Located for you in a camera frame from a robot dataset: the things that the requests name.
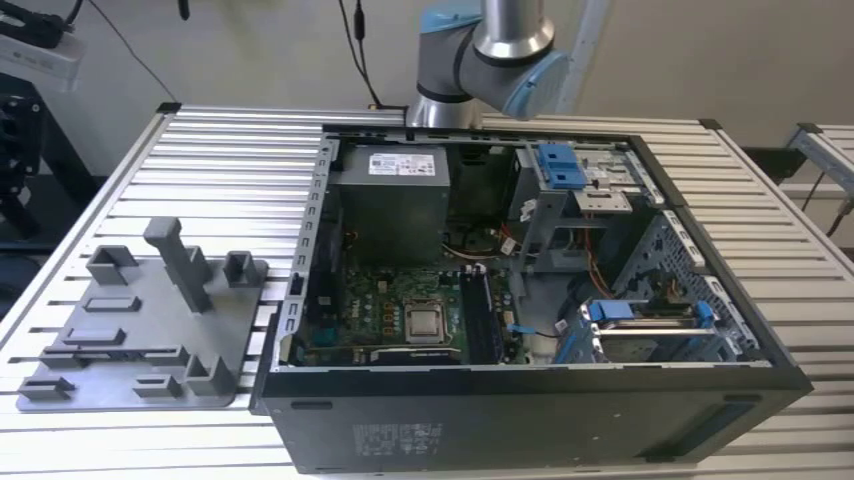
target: open computer tower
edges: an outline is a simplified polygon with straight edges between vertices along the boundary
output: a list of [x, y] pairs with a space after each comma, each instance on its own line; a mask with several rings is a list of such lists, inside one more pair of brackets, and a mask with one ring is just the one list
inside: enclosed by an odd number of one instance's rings
[[811, 386], [640, 137], [324, 126], [254, 413], [301, 473], [695, 462]]

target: aluminum extrusion table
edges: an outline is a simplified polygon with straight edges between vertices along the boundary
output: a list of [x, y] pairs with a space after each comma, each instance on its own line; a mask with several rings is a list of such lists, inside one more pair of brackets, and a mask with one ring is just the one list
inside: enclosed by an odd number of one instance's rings
[[[264, 324], [286, 286], [324, 123], [396, 125], [401, 118], [382, 111], [196, 106], [154, 116], [0, 323], [0, 474], [86, 480], [296, 477], [269, 419], [250, 416], [246, 403]], [[679, 120], [543, 117], [520, 123], [488, 116], [484, 124], [643, 136], [815, 391], [695, 466], [401, 476], [854, 478], [854, 266], [725, 133]], [[270, 265], [234, 403], [216, 411], [18, 413], [14, 391], [88, 283], [85, 256], [100, 244], [126, 244], [134, 255], [153, 255], [141, 234], [148, 219], [164, 214], [181, 218], [185, 243], [206, 255], [249, 249]]]
[[797, 125], [788, 146], [799, 149], [817, 168], [854, 197], [854, 126]]

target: black wire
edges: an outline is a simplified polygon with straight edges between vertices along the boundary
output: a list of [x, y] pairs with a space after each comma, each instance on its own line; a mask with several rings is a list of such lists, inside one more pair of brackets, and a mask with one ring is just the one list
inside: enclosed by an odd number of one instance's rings
[[177, 99], [174, 98], [174, 95], [172, 94], [172, 91], [169, 90], [169, 87], [165, 86], [165, 84], [162, 83], [162, 80], [160, 80], [160, 77], [157, 77], [154, 72], [150, 71], [150, 68], [148, 68], [148, 65], [145, 65], [145, 62], [142, 62], [142, 59], [138, 58], [138, 55], [136, 55], [136, 52], [133, 51], [133, 47], [130, 47], [130, 44], [128, 43], [128, 40], [124, 38], [124, 35], [121, 35], [121, 32], [116, 28], [116, 25], [112, 23], [112, 20], [109, 20], [109, 17], [106, 16], [104, 11], [101, 10], [101, 7], [97, 6], [97, 3], [94, 3], [94, 0], [88, 0], [88, 1], [89, 1], [89, 4], [92, 4], [92, 7], [94, 8], [94, 10], [97, 10], [97, 13], [102, 17], [104, 21], [109, 25], [109, 28], [112, 28], [112, 31], [116, 32], [116, 35], [118, 36], [118, 39], [121, 40], [121, 43], [124, 43], [124, 46], [126, 47], [128, 52], [130, 53], [130, 56], [138, 62], [140, 66], [145, 69], [145, 71], [150, 74], [150, 77], [154, 79], [154, 81], [160, 84], [160, 86], [162, 87], [162, 90], [165, 90], [165, 93], [169, 96], [169, 99], [173, 102], [177, 102]]
[[82, 0], [74, 0], [74, 6], [70, 7], [70, 13], [65, 17], [65, 25], [72, 25], [80, 14], [80, 7], [82, 7]]
[[809, 200], [812, 200], [812, 195], [815, 194], [815, 189], [817, 188], [817, 184], [821, 183], [824, 179], [824, 172], [817, 174], [817, 178], [815, 179], [815, 183], [812, 184], [812, 189], [805, 196], [805, 200], [803, 201], [803, 206], [800, 207], [800, 211], [805, 212], [805, 206], [809, 204]]
[[839, 223], [841, 223], [841, 217], [844, 217], [843, 214], [836, 215], [836, 218], [832, 221], [832, 225], [829, 225], [829, 230], [827, 230], [825, 233], [828, 237], [832, 236], [833, 233], [836, 233], [836, 228], [839, 228]]
[[344, 20], [344, 33], [346, 34], [346, 44], [349, 45], [349, 55], [352, 56], [352, 63], [356, 66], [356, 71], [358, 72], [358, 76], [361, 76], [361, 80], [364, 80], [364, 85], [368, 87], [368, 92], [370, 93], [370, 99], [376, 104], [376, 107], [381, 107], [382, 102], [378, 101], [378, 97], [376, 96], [376, 92], [373, 91], [373, 87], [370, 85], [370, 80], [368, 80], [366, 73], [364, 72], [361, 66], [358, 65], [358, 59], [356, 58], [356, 48], [352, 44], [352, 37], [349, 35], [349, 20], [346, 19], [346, 10], [344, 9], [344, 0], [337, 0], [337, 7], [341, 10], [341, 19]]

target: gray plastic holder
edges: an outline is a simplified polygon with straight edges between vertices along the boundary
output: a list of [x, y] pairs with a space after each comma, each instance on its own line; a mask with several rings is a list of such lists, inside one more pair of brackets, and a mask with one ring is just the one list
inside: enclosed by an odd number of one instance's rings
[[[180, 222], [166, 220], [152, 224], [170, 235]], [[205, 260], [169, 235], [173, 268], [134, 259], [124, 247], [96, 251], [86, 267], [98, 273], [21, 384], [18, 410], [197, 409], [233, 401], [266, 263], [249, 252]], [[198, 292], [188, 301], [180, 282], [201, 289], [202, 311], [190, 307]]]

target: power supply label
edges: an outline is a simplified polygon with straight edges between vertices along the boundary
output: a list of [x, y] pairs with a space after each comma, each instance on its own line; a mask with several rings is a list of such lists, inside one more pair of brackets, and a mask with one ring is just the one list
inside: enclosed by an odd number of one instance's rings
[[370, 423], [352, 426], [356, 455], [435, 455], [441, 439], [440, 423]]
[[436, 164], [432, 155], [406, 153], [374, 153], [369, 158], [368, 175], [401, 175], [432, 177]]

